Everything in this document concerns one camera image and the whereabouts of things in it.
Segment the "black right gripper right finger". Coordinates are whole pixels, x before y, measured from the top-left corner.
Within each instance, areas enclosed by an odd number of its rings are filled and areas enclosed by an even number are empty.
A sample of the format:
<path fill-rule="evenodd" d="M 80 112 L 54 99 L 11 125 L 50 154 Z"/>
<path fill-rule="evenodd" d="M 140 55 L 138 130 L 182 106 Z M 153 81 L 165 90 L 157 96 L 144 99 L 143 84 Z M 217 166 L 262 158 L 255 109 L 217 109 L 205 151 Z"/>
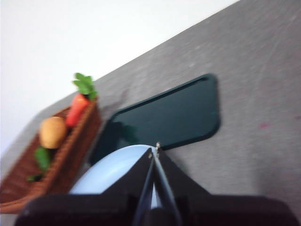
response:
<path fill-rule="evenodd" d="M 184 226 L 296 226 L 298 219 L 282 201 L 264 196 L 211 194 L 186 175 L 163 151 L 156 159 L 164 172 L 168 197 Z"/>

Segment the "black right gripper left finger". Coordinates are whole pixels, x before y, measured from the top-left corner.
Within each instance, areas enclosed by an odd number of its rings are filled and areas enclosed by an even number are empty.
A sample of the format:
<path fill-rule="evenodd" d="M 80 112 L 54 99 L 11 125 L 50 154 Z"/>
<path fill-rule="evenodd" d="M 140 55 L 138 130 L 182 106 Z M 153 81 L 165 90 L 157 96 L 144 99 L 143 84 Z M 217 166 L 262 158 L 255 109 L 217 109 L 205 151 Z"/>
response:
<path fill-rule="evenodd" d="M 29 202 L 16 226 L 130 226 L 143 204 L 151 200 L 149 145 L 118 149 L 94 164 L 68 194 Z"/>

